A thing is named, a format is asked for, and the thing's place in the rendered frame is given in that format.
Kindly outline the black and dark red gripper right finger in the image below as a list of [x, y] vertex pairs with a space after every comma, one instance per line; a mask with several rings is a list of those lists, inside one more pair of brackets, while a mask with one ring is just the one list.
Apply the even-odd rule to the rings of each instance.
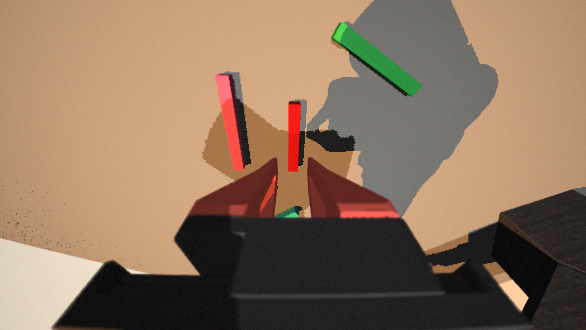
[[400, 217], [389, 199], [328, 170], [312, 157], [308, 157], [307, 178], [311, 217]]

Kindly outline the red rod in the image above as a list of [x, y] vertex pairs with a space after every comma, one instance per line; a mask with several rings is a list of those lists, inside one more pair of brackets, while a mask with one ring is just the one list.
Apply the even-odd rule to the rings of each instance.
[[288, 172], [298, 172], [300, 109], [300, 102], [289, 101]]

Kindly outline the pink rod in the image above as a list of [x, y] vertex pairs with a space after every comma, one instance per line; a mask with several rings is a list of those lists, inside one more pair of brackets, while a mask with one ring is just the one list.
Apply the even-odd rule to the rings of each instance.
[[244, 170], [245, 157], [232, 74], [215, 76], [234, 170]]

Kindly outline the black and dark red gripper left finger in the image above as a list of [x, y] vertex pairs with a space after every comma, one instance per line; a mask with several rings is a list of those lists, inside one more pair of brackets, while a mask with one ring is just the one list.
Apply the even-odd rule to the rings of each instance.
[[272, 158], [258, 170], [196, 200], [186, 218], [191, 215], [259, 217], [259, 208], [260, 217], [274, 217], [277, 182], [277, 158]]

